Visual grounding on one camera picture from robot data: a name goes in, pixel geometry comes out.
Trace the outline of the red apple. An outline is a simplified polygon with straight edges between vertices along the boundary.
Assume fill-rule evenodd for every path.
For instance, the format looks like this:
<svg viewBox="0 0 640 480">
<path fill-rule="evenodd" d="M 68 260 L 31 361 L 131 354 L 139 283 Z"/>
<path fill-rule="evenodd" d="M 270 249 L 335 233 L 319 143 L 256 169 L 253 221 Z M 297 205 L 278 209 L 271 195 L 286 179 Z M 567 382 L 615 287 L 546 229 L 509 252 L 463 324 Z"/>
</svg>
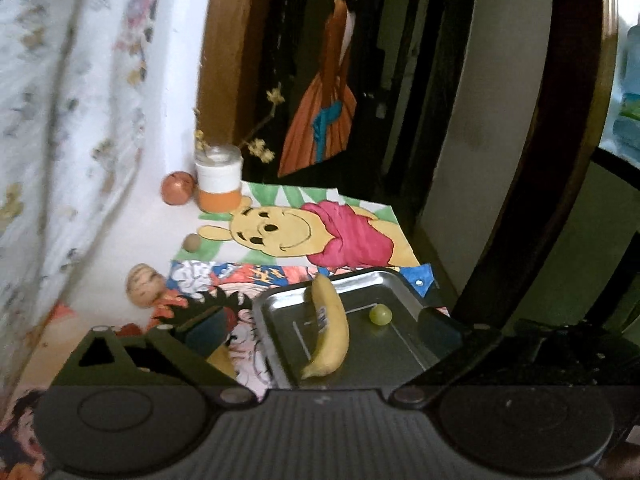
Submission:
<svg viewBox="0 0 640 480">
<path fill-rule="evenodd" d="M 186 171 L 174 171 L 163 178 L 160 197 L 169 206 L 186 204 L 194 193 L 195 180 Z"/>
</svg>

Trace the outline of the brown wooden door frame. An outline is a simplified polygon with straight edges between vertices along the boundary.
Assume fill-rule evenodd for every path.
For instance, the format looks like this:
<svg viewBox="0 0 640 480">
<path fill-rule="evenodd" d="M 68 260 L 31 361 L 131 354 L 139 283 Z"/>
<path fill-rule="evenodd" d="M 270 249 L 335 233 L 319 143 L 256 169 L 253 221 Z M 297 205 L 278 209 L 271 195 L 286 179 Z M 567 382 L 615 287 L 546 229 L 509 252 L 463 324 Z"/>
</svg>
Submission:
<svg viewBox="0 0 640 480">
<path fill-rule="evenodd" d="M 253 128 L 270 0 L 209 0 L 196 125 L 213 144 L 238 145 Z"/>
</svg>

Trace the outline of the cartoon print white cloth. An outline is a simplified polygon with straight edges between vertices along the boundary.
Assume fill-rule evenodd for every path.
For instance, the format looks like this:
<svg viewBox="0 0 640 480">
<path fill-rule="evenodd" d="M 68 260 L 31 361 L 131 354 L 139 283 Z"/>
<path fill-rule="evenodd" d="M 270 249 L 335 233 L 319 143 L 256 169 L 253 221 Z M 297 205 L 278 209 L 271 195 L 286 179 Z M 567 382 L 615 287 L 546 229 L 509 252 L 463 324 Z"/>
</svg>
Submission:
<svg viewBox="0 0 640 480">
<path fill-rule="evenodd" d="M 1 396 L 136 175 L 158 0 L 1 0 Z"/>
</svg>

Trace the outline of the woman in orange dress painting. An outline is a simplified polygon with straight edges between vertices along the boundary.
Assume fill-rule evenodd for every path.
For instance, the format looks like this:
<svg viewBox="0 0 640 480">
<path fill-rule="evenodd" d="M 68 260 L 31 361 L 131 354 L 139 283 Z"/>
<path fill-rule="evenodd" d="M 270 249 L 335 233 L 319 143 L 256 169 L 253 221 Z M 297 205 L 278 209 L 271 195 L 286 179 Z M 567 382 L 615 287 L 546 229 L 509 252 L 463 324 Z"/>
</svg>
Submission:
<svg viewBox="0 0 640 480">
<path fill-rule="evenodd" d="M 278 176 L 325 162 L 347 148 L 357 100 L 350 90 L 352 37 L 363 0 L 333 0 L 324 23 L 319 66 L 286 133 Z"/>
</svg>

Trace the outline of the large yellow banana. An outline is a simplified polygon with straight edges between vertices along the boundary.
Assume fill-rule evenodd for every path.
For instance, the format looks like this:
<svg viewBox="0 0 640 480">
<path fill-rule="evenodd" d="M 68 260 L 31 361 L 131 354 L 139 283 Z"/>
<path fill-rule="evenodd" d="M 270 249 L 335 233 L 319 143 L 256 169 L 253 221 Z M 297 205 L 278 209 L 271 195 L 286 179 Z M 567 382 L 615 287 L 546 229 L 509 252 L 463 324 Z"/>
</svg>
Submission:
<svg viewBox="0 0 640 480">
<path fill-rule="evenodd" d="M 300 378 L 326 377 L 344 363 L 349 349 L 349 324 L 341 297 L 332 282 L 317 274 L 311 282 L 311 300 L 317 319 L 314 353 Z"/>
</svg>

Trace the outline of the small spotted banana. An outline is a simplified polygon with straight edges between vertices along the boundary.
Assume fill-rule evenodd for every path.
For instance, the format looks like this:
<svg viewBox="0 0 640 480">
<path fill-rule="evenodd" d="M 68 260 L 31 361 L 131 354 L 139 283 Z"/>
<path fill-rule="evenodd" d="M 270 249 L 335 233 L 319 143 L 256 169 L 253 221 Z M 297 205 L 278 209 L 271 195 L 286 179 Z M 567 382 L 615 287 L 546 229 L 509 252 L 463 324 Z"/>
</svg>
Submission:
<svg viewBox="0 0 640 480">
<path fill-rule="evenodd" d="M 236 379 L 236 370 L 230 356 L 229 348 L 221 344 L 207 359 L 206 362 L 231 379 Z"/>
</svg>

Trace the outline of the blue water bottle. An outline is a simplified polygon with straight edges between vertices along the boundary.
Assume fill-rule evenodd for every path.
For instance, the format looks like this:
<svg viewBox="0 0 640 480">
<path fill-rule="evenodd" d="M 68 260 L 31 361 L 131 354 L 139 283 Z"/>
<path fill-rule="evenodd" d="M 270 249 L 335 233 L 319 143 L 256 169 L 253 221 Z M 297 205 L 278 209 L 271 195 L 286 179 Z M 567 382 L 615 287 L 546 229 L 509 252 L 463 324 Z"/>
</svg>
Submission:
<svg viewBox="0 0 640 480">
<path fill-rule="evenodd" d="M 634 150 L 639 149 L 639 24 L 627 32 L 623 99 L 613 133 Z"/>
</svg>

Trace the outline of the anime character drawing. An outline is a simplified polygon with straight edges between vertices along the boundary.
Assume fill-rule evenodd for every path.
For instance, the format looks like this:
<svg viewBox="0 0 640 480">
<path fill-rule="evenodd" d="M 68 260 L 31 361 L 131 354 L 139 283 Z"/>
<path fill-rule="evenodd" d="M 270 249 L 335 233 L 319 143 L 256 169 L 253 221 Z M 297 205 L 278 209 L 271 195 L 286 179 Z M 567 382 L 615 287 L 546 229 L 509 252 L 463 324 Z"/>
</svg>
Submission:
<svg viewBox="0 0 640 480">
<path fill-rule="evenodd" d="M 355 271 L 339 270 L 328 275 Z M 280 389 L 274 385 L 271 370 L 260 348 L 254 320 L 254 300 L 270 289 L 310 284 L 320 270 L 306 266 L 254 266 L 254 264 L 213 264 L 199 261 L 180 261 L 171 269 L 163 296 L 153 306 L 152 326 L 161 318 L 173 318 L 179 308 L 204 310 L 213 306 L 227 307 L 228 326 L 232 334 L 227 340 L 234 366 L 250 375 L 265 376 L 266 392 Z"/>
</svg>

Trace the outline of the small brown longan fruit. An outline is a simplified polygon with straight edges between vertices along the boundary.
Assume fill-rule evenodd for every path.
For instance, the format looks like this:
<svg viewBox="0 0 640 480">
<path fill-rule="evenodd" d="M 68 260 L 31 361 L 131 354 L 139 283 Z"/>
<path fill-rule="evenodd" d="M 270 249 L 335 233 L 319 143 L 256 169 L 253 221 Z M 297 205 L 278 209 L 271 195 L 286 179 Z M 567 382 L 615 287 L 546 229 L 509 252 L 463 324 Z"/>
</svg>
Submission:
<svg viewBox="0 0 640 480">
<path fill-rule="evenodd" d="M 201 247 L 202 239 L 196 233 L 190 233 L 182 242 L 182 249 L 186 252 L 196 252 Z"/>
</svg>

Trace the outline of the green grape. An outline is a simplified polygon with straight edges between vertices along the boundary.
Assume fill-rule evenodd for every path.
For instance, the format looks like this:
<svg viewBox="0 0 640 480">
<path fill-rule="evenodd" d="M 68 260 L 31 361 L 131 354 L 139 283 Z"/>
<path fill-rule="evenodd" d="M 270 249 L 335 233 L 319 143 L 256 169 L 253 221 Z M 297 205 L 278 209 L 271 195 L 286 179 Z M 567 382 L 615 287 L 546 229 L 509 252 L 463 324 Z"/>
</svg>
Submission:
<svg viewBox="0 0 640 480">
<path fill-rule="evenodd" d="M 393 321 L 393 311 L 385 304 L 375 304 L 369 310 L 369 320 L 376 326 L 386 326 Z"/>
</svg>

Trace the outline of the white and orange jar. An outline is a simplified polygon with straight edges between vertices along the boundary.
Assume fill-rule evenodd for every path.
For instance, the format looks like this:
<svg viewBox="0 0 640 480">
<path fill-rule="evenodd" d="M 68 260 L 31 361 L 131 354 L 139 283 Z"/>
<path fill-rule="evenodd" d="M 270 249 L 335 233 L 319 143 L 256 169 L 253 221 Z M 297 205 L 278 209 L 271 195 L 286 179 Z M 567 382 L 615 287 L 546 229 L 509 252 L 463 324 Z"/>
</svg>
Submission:
<svg viewBox="0 0 640 480">
<path fill-rule="evenodd" d="M 198 206 L 209 214 L 231 212 L 242 197 L 241 151 L 234 145 L 214 145 L 195 154 Z"/>
</svg>

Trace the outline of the metal baking tray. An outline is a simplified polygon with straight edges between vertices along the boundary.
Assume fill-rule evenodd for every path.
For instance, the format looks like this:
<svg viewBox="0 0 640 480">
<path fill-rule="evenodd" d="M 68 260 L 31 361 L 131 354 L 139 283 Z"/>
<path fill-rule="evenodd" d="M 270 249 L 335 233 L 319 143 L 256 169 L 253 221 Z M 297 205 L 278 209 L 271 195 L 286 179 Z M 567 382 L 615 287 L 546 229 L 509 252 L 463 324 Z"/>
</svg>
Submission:
<svg viewBox="0 0 640 480">
<path fill-rule="evenodd" d="M 434 344 L 423 339 L 418 329 L 423 310 L 442 312 L 429 266 L 360 270 L 334 275 L 331 281 L 344 304 L 350 341 L 340 369 L 322 378 L 300 378 L 317 339 L 310 284 L 270 289 L 254 300 L 260 348 L 277 388 L 382 390 L 436 364 Z M 376 326 L 369 320 L 375 304 L 385 304 L 393 311 L 390 324 Z"/>
</svg>

